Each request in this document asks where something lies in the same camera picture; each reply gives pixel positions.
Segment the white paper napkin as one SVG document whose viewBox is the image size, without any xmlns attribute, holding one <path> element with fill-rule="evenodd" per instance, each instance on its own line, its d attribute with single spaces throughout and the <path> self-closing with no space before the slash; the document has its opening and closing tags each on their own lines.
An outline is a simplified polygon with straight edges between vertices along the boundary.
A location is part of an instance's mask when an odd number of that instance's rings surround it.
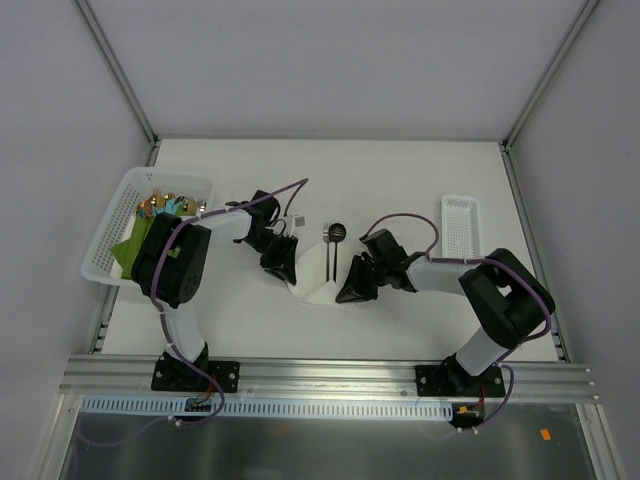
<svg viewBox="0 0 640 480">
<path fill-rule="evenodd" d="M 325 281 L 325 244 L 320 241 L 296 258 L 296 285 L 288 285 L 289 292 L 301 303 L 337 306 L 335 297 L 342 288 L 347 274 L 344 259 L 338 261 L 337 281 L 333 281 L 333 248 L 330 248 L 331 280 Z"/>
</svg>

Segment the silver fork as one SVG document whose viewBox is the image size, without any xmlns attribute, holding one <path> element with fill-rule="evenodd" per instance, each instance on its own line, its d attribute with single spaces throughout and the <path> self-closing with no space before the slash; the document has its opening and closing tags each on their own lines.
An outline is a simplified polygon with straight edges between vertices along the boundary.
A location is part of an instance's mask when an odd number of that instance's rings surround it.
<svg viewBox="0 0 640 480">
<path fill-rule="evenodd" d="M 323 226 L 323 242 L 325 244 L 325 281 L 329 282 L 331 280 L 331 271 L 330 271 L 330 228 L 331 223 L 325 222 Z"/>
</svg>

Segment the black slotted spoon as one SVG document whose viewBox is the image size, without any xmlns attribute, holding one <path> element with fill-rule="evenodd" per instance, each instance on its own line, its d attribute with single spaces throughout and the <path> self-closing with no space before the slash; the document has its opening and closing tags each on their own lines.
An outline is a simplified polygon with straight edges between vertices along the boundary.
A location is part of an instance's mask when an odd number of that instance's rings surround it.
<svg viewBox="0 0 640 480">
<path fill-rule="evenodd" d="M 347 229 L 342 223 L 332 223 L 328 229 L 329 241 L 334 244 L 334 259 L 333 259 L 333 281 L 337 281 L 338 270 L 338 245 L 340 242 L 346 239 Z"/>
</svg>

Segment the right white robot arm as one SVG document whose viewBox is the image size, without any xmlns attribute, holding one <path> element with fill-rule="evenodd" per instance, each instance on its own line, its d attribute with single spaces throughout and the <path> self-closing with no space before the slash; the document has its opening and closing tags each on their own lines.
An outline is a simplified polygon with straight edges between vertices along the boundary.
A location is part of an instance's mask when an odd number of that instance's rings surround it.
<svg viewBox="0 0 640 480">
<path fill-rule="evenodd" d="M 504 248 L 472 259 L 433 258 L 407 254 L 393 234 L 381 229 L 360 238 L 366 250 L 353 257 L 338 304 L 378 298 L 390 286 L 409 293 L 443 292 L 467 299 L 480 327 L 439 365 L 417 366 L 415 382 L 421 397 L 498 398 L 504 394 L 498 363 L 525 343 L 555 311 L 550 293 Z"/>
</svg>

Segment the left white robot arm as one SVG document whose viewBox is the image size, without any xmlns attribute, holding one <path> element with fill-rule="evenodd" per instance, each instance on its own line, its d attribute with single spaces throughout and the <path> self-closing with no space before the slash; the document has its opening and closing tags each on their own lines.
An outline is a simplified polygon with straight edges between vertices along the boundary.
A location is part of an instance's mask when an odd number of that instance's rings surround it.
<svg viewBox="0 0 640 480">
<path fill-rule="evenodd" d="M 155 363 L 151 389 L 159 392 L 235 393 L 240 364 L 215 361 L 191 306 L 215 244 L 245 243 L 260 255 L 260 267 L 294 285 L 297 220 L 280 213 L 273 195 L 258 190 L 250 201 L 189 220 L 161 213 L 153 222 L 131 268 L 131 278 L 159 309 L 164 353 Z"/>
</svg>

